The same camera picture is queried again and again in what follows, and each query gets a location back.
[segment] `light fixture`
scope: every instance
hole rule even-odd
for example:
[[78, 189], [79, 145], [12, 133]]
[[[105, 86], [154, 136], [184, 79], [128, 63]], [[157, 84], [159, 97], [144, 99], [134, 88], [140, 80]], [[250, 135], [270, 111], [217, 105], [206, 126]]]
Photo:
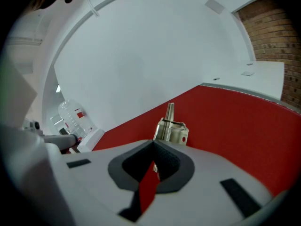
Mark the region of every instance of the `light fixture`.
[[60, 91], [61, 91], [61, 87], [60, 87], [60, 85], [57, 85], [56, 93], [59, 93]]

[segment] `brick wall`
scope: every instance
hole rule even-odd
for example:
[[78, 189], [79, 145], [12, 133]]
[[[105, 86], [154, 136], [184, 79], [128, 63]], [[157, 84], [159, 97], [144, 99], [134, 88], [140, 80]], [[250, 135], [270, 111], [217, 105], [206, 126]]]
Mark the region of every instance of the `brick wall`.
[[285, 64], [281, 100], [301, 108], [301, 43], [292, 21], [273, 0], [257, 0], [238, 11], [257, 61]]

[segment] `red floor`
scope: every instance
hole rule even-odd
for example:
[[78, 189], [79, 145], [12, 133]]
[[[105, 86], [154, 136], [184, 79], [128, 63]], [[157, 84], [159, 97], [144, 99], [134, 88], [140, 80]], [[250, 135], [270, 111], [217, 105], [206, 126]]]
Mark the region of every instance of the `red floor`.
[[[216, 153], [260, 180], [274, 195], [301, 168], [301, 116], [239, 92], [197, 86], [170, 100], [174, 120], [189, 128], [187, 145]], [[153, 139], [168, 102], [110, 130], [94, 150]]]

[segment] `plastic bottle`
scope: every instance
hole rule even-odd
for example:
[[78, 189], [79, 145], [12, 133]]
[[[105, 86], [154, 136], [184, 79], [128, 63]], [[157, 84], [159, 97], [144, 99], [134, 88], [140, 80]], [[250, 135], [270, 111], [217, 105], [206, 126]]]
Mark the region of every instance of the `plastic bottle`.
[[79, 103], [74, 100], [62, 102], [58, 107], [58, 113], [64, 120], [71, 134], [78, 138], [85, 138], [92, 127], [89, 126]]

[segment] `black rubber pad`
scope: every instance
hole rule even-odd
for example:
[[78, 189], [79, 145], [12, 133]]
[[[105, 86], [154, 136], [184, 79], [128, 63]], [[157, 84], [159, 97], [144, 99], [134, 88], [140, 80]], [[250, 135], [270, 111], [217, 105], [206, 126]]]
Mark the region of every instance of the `black rubber pad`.
[[78, 161], [67, 162], [67, 166], [69, 168], [75, 168], [75, 167], [79, 167], [82, 165], [86, 165], [88, 163], [91, 163], [91, 161], [88, 159], [83, 159], [83, 160], [78, 160]]
[[220, 183], [245, 217], [254, 214], [261, 208], [236, 180], [231, 178]]

